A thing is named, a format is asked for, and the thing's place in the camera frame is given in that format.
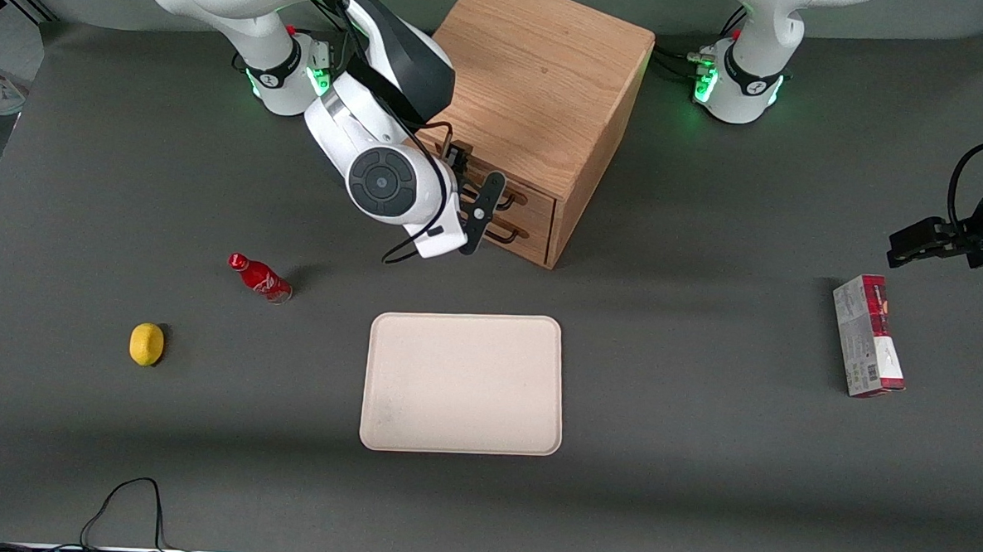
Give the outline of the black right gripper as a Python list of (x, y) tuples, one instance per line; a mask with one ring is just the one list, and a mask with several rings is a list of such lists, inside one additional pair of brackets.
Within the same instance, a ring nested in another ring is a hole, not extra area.
[[(458, 187), (458, 195), (463, 196), (468, 201), (475, 201), (480, 196), (480, 188), (476, 183), (469, 180), (468, 172), (473, 147), (463, 141), (454, 141), (447, 144), (443, 151), (443, 160), (451, 168)], [(472, 220), (477, 220), (477, 210), (475, 204), (462, 202), (460, 206), (460, 221), (465, 225)]]

